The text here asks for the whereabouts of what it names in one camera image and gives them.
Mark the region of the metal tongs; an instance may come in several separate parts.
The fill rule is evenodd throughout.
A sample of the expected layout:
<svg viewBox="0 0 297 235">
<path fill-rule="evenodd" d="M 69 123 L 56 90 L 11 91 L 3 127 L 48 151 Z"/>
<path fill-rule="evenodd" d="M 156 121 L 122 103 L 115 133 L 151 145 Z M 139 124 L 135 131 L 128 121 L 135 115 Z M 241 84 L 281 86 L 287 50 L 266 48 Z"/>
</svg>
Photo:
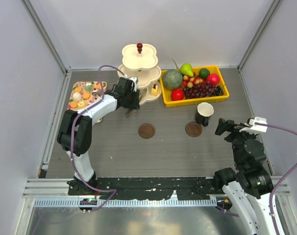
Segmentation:
<svg viewBox="0 0 297 235">
<path fill-rule="evenodd" d="M 142 100 L 144 99 L 146 94 L 147 94 L 147 89 L 138 90 L 138 99 L 137 99 L 138 104 L 136 105 L 136 103 L 134 102 L 133 106 L 126 111 L 126 113 L 125 113 L 126 118 L 129 118 L 130 115 L 134 111 L 136 111 L 136 110 L 138 110 L 140 108 L 140 103 L 142 102 Z"/>
</svg>

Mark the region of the yellow cake slice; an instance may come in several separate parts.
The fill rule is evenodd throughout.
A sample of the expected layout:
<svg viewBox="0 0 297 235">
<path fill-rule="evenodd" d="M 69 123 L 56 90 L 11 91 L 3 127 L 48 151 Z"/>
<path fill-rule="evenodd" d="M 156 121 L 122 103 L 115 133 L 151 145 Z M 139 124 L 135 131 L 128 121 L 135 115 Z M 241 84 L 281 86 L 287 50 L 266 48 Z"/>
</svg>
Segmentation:
<svg viewBox="0 0 297 235">
<path fill-rule="evenodd" d="M 158 85 L 157 84 L 153 84 L 152 89 L 151 89 L 151 94 L 153 96 L 157 96 L 158 95 Z"/>
</svg>

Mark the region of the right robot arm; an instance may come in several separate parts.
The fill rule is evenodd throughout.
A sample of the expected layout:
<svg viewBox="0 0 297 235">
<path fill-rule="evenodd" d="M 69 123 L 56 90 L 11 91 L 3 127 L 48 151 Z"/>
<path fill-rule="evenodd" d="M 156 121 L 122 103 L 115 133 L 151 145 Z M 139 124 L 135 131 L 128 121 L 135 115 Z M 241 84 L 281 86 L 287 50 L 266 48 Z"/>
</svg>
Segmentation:
<svg viewBox="0 0 297 235">
<path fill-rule="evenodd" d="M 216 135 L 229 132 L 225 141 L 231 143 L 235 170 L 224 168 L 214 174 L 213 187 L 231 200 L 245 226 L 247 235 L 283 235 L 272 178 L 263 164 L 263 144 L 257 135 L 267 131 L 267 120 L 250 117 L 247 123 L 219 119 Z"/>
</svg>

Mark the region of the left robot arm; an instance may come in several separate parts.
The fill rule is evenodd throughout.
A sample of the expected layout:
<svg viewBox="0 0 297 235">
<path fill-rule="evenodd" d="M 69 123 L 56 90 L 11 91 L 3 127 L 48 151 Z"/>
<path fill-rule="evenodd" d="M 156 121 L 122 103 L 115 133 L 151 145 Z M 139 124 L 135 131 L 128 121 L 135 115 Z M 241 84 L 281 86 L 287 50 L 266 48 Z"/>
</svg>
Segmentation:
<svg viewBox="0 0 297 235">
<path fill-rule="evenodd" d="M 113 88 L 102 93 L 96 102 L 81 111 L 67 110 L 62 118 L 57 142 L 70 157 L 74 168 L 74 181 L 87 195 L 98 192 L 116 193 L 114 189 L 97 189 L 95 171 L 91 167 L 88 150 L 92 143 L 93 125 L 105 115 L 125 108 L 140 108 L 137 77 L 120 77 Z"/>
</svg>

